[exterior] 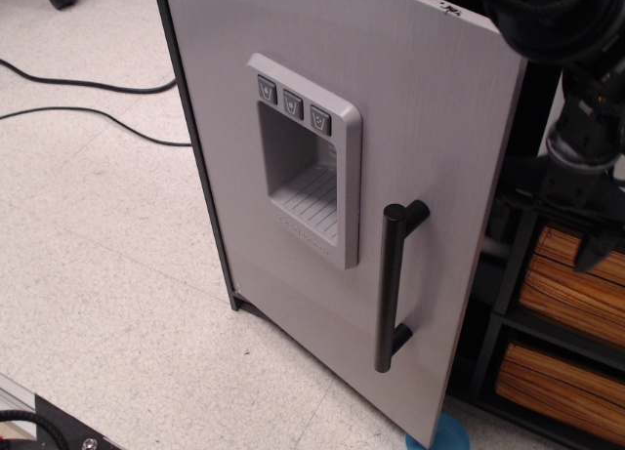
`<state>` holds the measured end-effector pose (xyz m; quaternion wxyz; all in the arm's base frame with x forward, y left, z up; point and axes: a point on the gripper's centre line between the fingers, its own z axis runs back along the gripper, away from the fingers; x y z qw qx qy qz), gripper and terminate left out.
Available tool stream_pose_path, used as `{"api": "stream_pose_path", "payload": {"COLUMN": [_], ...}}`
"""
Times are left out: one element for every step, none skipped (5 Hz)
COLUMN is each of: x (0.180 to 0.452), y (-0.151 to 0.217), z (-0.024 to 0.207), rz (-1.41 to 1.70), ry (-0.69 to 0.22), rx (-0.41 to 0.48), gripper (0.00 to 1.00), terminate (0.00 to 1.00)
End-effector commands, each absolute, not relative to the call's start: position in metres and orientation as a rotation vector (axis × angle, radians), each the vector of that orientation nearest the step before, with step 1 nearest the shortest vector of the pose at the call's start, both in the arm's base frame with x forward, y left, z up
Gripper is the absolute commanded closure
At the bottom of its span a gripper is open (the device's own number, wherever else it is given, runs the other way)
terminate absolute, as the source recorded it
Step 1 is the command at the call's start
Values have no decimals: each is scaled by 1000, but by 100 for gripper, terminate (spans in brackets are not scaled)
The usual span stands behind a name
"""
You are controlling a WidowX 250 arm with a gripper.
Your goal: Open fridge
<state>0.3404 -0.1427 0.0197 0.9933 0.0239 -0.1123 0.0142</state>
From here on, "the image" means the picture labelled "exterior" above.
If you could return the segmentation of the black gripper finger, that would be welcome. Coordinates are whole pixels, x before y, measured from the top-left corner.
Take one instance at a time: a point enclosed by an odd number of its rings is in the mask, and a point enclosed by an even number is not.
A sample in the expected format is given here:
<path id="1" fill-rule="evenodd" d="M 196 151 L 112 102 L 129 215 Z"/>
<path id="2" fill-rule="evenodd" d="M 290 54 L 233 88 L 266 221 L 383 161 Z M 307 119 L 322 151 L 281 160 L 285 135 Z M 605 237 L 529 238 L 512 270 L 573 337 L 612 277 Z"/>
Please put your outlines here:
<path id="1" fill-rule="evenodd" d="M 621 226 L 595 226 L 582 237 L 574 259 L 574 269 L 588 272 L 624 244 Z"/>

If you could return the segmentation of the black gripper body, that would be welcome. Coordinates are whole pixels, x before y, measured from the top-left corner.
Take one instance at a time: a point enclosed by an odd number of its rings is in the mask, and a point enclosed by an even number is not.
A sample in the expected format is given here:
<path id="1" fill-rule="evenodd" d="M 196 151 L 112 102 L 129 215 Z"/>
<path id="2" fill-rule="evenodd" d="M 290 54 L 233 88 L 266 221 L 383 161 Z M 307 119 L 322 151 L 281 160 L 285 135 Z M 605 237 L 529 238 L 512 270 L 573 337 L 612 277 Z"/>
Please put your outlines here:
<path id="1" fill-rule="evenodd" d="M 502 166 L 502 196 L 510 203 L 624 235 L 624 189 L 606 173 L 580 174 L 549 157 L 508 157 Z"/>

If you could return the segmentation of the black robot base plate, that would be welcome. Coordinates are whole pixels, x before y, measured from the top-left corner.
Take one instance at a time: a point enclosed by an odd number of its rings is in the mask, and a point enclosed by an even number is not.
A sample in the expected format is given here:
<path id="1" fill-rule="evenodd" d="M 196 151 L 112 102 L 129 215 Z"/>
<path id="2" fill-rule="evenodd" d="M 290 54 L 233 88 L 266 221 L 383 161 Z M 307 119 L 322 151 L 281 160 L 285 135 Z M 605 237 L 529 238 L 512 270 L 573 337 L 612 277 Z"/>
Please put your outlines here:
<path id="1" fill-rule="evenodd" d="M 2 449 L 123 449 L 45 398 L 1 396 Z"/>

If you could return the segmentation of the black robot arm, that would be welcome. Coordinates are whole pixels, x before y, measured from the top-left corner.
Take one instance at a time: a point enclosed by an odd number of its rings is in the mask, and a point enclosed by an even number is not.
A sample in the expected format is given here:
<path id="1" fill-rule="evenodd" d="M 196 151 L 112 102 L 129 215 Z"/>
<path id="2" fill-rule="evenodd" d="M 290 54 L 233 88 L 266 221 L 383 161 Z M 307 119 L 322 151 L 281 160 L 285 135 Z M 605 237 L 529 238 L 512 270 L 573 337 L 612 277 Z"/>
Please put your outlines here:
<path id="1" fill-rule="evenodd" d="M 543 213 L 592 223 L 574 267 L 586 272 L 624 240 L 624 0 L 482 0 L 507 44 L 562 70 L 564 103 L 542 157 L 505 160 L 501 182 Z"/>

